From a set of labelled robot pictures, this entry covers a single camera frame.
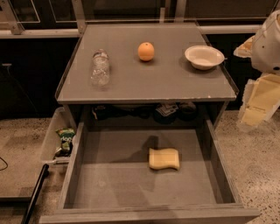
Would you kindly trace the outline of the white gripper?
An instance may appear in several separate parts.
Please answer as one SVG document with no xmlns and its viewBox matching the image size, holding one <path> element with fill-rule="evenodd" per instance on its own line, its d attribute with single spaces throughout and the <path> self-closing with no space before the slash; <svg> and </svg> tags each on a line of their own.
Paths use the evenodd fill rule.
<svg viewBox="0 0 280 224">
<path fill-rule="evenodd" d="M 257 127 L 268 121 L 280 107 L 280 10 L 272 12 L 256 32 L 236 47 L 234 56 L 250 58 L 263 74 L 248 80 L 239 111 L 239 124 Z"/>
</svg>

